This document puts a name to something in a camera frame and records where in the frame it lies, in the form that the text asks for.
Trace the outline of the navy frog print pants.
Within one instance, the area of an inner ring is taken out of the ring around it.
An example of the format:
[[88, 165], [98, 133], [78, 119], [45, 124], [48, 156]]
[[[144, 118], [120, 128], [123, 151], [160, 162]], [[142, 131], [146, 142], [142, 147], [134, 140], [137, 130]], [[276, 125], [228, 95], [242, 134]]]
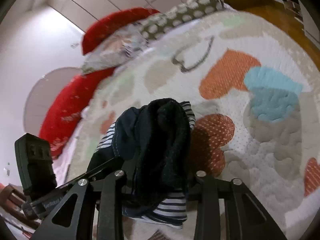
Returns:
[[123, 215], [180, 229], [187, 220], [185, 195], [194, 127], [189, 101], [164, 98], [130, 107], [108, 128], [87, 171], [123, 158], [129, 177]]

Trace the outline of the long red pillow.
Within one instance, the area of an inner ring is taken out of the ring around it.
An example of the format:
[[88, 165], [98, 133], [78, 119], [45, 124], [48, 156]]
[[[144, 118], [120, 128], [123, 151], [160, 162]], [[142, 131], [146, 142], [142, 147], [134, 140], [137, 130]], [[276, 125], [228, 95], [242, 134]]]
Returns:
[[115, 68], [78, 74], [59, 92], [42, 122], [38, 137], [50, 144], [51, 156], [56, 159], [61, 153], [76, 126], [81, 113], [88, 106], [99, 83], [111, 76]]

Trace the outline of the rounded pale pink headboard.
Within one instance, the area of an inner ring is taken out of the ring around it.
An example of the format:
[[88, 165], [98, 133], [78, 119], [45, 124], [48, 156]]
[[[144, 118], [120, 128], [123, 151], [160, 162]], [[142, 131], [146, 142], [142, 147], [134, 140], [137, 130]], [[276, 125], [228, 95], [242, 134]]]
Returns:
[[48, 72], [35, 83], [24, 105], [23, 128], [26, 133], [38, 135], [55, 98], [80, 72], [81, 70], [76, 67], [58, 68]]

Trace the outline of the heart pattern quilted bedspread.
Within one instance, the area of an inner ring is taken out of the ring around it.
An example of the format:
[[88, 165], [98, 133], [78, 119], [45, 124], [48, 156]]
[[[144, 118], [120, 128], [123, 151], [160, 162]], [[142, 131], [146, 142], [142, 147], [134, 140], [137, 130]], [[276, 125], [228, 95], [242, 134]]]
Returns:
[[98, 85], [66, 178], [85, 172], [125, 110], [161, 98], [191, 103], [200, 168], [240, 178], [287, 239], [306, 234], [319, 210], [319, 71], [294, 40], [239, 11], [170, 32]]

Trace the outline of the grey floral pillow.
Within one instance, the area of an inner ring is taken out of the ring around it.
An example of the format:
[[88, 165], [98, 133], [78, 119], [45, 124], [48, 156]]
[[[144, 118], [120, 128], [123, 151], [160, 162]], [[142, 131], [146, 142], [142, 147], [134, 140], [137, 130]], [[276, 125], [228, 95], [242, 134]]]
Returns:
[[138, 23], [128, 24], [104, 39], [86, 56], [81, 66], [82, 74], [119, 67], [137, 57], [147, 47], [140, 28]]

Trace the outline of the red pillow at back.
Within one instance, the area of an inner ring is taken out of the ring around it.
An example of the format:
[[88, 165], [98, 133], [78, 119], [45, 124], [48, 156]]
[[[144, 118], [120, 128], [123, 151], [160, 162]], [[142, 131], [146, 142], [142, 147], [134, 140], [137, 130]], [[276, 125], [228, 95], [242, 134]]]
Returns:
[[103, 17], [85, 31], [81, 42], [82, 54], [86, 55], [92, 52], [116, 30], [157, 13], [159, 11], [153, 8], [137, 7], [113, 12]]

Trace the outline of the olive white spotted bolster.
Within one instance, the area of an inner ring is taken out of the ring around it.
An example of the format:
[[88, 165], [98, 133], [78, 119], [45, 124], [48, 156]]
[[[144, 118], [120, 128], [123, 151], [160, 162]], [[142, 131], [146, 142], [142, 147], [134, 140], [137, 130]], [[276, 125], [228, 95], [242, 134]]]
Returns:
[[140, 34], [147, 40], [157, 40], [171, 30], [225, 8], [224, 0], [187, 0], [165, 13], [153, 14], [143, 20]]

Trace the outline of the white open shelf unit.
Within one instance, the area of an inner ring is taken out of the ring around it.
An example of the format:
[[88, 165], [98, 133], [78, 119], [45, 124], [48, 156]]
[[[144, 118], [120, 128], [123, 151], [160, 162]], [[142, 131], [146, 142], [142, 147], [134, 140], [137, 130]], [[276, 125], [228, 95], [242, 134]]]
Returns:
[[295, 18], [303, 24], [305, 36], [319, 48], [319, 28], [301, 0], [282, 0], [285, 9], [292, 11]]

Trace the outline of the white wall switch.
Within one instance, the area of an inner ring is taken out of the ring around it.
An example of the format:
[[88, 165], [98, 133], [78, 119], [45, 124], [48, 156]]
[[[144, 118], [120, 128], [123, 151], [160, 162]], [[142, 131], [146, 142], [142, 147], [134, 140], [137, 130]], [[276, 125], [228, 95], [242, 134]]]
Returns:
[[74, 48], [76, 48], [76, 47], [78, 47], [79, 46], [79, 43], [73, 43], [73, 44], [71, 44], [71, 47], [74, 49]]

